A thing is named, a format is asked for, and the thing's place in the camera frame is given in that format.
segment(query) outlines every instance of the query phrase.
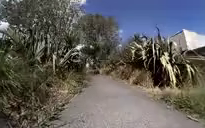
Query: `dry grass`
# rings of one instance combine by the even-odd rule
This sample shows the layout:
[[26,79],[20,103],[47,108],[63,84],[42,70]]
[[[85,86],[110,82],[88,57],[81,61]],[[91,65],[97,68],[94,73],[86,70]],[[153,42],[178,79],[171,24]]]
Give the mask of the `dry grass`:
[[163,100],[176,109],[185,112],[188,117],[205,121],[205,87],[191,89],[150,88],[145,89],[153,98]]

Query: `vegetation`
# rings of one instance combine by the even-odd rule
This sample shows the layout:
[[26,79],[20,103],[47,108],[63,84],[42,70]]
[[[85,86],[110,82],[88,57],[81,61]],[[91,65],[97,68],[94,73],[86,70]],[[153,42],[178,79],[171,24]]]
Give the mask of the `vegetation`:
[[201,70],[176,48],[161,37],[159,29],[154,38],[137,34],[101,70],[130,84],[146,87],[154,98],[186,112],[190,119],[205,119]]
[[130,66],[126,79],[135,69],[141,69],[150,72],[154,85],[159,87],[182,87],[186,82],[198,85],[201,81],[197,67],[175,51],[173,43],[159,32],[155,38],[135,35],[121,56],[121,64]]
[[120,48],[115,19],[85,14],[72,0],[0,0],[1,21],[9,27],[0,30],[0,115],[14,127],[47,126],[81,92],[88,64],[157,87],[160,99],[205,119],[200,70],[159,29],[156,37],[136,34]]
[[113,17],[87,14],[80,18],[79,28],[85,39],[84,53],[97,67],[114,53],[120,42],[118,23]]
[[84,87],[80,14],[67,0],[0,1],[0,21],[10,25],[0,30],[0,115],[11,126],[44,125]]

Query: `green foliage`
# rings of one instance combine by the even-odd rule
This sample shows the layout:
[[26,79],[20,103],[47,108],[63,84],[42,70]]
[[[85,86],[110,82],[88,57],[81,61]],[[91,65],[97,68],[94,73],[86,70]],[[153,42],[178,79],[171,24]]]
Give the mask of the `green foliage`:
[[197,67],[187,60],[184,55],[175,51],[173,43],[161,38],[135,36],[129,44],[131,60],[124,60],[135,68],[144,68],[152,73],[154,84],[157,86],[183,86],[185,82],[197,85],[200,73]]
[[87,51],[91,51],[88,55],[93,60],[107,59],[120,41],[119,27],[113,17],[87,14],[80,18],[79,28],[85,39]]
[[75,48],[80,13],[69,0],[1,0],[0,21],[10,26],[0,31],[0,113],[12,126],[40,127],[66,102],[56,102],[54,93],[63,89],[64,98],[80,92],[85,65]]
[[184,90],[177,95],[169,93],[168,95],[163,95],[162,99],[173,104],[179,110],[205,119],[205,88],[195,88],[190,91]]

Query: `grass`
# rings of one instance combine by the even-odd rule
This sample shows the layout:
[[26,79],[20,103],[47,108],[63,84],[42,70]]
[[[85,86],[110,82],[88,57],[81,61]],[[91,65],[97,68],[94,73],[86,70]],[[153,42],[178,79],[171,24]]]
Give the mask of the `grass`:
[[183,88],[159,88],[153,86],[151,74],[146,70],[132,69],[130,65],[120,67],[106,66],[101,69],[106,75],[126,80],[131,85],[143,87],[154,99],[165,101],[177,110],[188,114],[191,119],[205,122],[205,87],[185,86]]
[[63,79],[52,74],[50,65],[0,53],[0,115],[13,127],[40,127],[85,86],[83,72],[65,72]]
[[183,111],[195,120],[205,122],[205,87],[171,89],[150,88],[145,89],[155,99],[163,100],[173,105],[177,110]]

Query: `shrub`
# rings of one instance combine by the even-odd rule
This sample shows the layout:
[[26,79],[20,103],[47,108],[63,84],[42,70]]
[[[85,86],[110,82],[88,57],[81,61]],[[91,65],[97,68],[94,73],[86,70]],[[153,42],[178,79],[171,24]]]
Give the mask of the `shrub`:
[[201,81],[197,67],[187,60],[184,55],[174,50],[173,43],[161,38],[135,36],[129,44],[131,60],[124,60],[134,69],[145,69],[151,72],[154,85],[173,88],[183,86],[189,82],[197,85]]
[[198,115],[205,119],[205,88],[195,88],[191,90],[184,89],[178,93],[162,92],[162,99],[167,103],[173,104],[177,109],[188,114]]

